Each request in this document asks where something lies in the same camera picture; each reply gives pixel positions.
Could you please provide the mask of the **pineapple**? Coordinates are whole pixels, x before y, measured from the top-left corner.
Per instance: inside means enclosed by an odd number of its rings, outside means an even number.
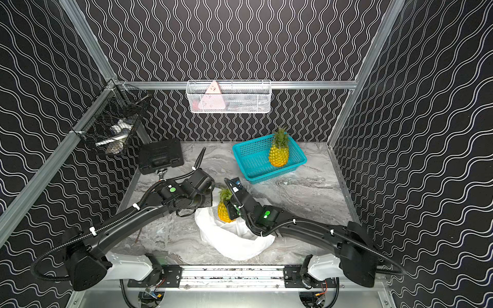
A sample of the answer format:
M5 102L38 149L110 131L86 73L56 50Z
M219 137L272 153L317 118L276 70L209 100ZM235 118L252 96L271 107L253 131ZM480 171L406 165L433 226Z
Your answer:
M232 193L227 188L221 188L220 202L218 204L218 217L223 223L232 223L234 220L229 217L227 202L231 200Z
M269 152L269 162L273 167L280 168L285 166L290 158L289 135L286 128L279 127L273 136L272 146Z

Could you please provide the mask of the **white plastic bag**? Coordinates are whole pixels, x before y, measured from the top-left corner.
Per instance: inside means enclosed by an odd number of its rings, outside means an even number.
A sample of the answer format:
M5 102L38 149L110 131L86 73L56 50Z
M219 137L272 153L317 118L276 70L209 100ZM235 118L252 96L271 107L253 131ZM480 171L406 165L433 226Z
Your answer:
M235 261L246 261L271 247L272 235L261 237L253 234L243 219L224 223L217 218L216 207L201 208L195 212L195 222L203 242L221 255Z

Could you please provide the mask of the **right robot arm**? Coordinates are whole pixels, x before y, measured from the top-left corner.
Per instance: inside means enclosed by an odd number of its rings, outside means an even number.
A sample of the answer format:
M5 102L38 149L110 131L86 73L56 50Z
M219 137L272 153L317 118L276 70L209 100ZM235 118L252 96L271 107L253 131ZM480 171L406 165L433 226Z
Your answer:
M377 251L361 225L355 222L346 226L328 225L301 218L280 207L261 205L238 178L225 178L224 182L232 193L235 213L253 234L292 237L327 252L325 256L308 257L305 269L310 278L323 281L345 277L357 285L373 287L377 274L407 274L402 265Z

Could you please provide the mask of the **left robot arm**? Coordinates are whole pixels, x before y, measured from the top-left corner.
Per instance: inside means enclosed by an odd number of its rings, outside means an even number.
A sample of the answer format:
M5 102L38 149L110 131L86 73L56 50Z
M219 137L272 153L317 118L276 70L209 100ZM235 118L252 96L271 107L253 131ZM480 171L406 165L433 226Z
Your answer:
M69 281L75 291L84 291L102 281L113 267L107 254L137 230L183 210L196 210L212 204L214 178L203 169L153 184L128 209L87 230L70 228L62 236L62 244L41 254L30 266L39 280ZM39 269L41 261L55 252L62 252L66 276L52 276Z

